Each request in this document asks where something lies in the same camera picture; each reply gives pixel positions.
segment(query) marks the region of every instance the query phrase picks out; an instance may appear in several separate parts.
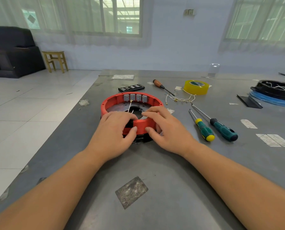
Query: grey connector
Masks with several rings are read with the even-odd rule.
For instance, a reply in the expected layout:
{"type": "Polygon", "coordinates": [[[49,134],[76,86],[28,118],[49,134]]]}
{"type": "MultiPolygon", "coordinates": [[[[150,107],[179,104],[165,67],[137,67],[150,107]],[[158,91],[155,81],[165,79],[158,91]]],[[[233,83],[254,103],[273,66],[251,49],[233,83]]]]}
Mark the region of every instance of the grey connector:
{"type": "Polygon", "coordinates": [[[135,101],[136,99],[135,99],[135,94],[134,93],[131,93],[130,94],[130,100],[133,100],[133,101],[135,101]]]}
{"type": "Polygon", "coordinates": [[[125,94],[123,96],[123,100],[126,102],[126,101],[129,101],[130,100],[130,95],[129,94],[125,94]]]}
{"type": "Polygon", "coordinates": [[[142,102],[148,102],[148,96],[143,95],[142,96],[142,102]]]}
{"type": "Polygon", "coordinates": [[[136,95],[136,101],[141,102],[141,94],[136,95]]]}

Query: black round housing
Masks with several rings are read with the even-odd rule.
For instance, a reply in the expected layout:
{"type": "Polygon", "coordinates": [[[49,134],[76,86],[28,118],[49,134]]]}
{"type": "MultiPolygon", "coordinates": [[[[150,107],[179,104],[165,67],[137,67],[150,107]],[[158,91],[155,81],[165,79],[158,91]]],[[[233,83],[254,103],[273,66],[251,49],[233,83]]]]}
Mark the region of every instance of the black round housing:
{"type": "Polygon", "coordinates": [[[285,100],[285,82],[260,80],[257,85],[251,87],[251,89],[269,97],[285,100]]]}

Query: red circular housing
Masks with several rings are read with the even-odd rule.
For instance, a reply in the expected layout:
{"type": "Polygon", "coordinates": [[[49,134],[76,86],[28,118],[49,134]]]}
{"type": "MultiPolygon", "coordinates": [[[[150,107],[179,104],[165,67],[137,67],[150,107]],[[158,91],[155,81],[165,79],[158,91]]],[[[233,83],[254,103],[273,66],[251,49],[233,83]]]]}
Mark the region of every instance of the red circular housing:
{"type": "MultiPolygon", "coordinates": [[[[148,97],[148,101],[146,102],[147,104],[151,106],[163,106],[163,103],[156,97],[147,94],[147,93],[141,93],[141,92],[125,92],[125,93],[118,93],[113,96],[108,97],[106,100],[103,101],[101,105],[101,117],[107,113],[107,109],[112,107],[113,105],[119,104],[119,103],[124,103],[123,96],[125,94],[135,94],[135,97],[137,94],[141,94],[142,96],[145,95],[148,97]]],[[[138,119],[133,121],[133,127],[137,127],[137,135],[142,135],[146,134],[146,127],[152,127],[153,129],[156,129],[156,123],[150,119],[138,119]]],[[[125,127],[123,130],[123,135],[127,135],[129,133],[131,128],[125,127]]]]}

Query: wooden-handled screwdriver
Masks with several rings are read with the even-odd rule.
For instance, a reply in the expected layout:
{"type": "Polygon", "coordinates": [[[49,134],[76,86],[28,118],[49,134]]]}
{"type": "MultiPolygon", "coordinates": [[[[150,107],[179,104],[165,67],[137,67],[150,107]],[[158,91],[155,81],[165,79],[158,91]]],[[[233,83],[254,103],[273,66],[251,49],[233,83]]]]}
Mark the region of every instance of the wooden-handled screwdriver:
{"type": "Polygon", "coordinates": [[[166,91],[168,91],[169,93],[171,93],[169,90],[167,90],[158,80],[154,79],[153,80],[153,83],[155,86],[157,86],[158,88],[162,88],[166,91]]]}

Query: yellow-handled screwdriver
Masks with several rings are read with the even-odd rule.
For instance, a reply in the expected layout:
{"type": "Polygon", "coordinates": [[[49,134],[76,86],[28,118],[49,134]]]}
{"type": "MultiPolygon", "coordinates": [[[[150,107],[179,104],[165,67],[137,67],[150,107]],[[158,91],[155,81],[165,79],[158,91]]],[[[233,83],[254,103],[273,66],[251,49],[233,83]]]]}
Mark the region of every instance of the yellow-handled screwdriver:
{"type": "Polygon", "coordinates": [[[195,118],[195,123],[198,125],[198,127],[199,127],[199,129],[200,129],[200,132],[201,132],[202,137],[203,137],[204,139],[206,139],[208,142],[213,141],[213,140],[215,139],[215,136],[214,136],[213,131],[203,123],[202,119],[198,119],[198,118],[196,117],[196,115],[192,112],[191,109],[189,109],[189,111],[190,111],[190,113],[192,113],[192,115],[194,116],[194,118],[195,118]]]}

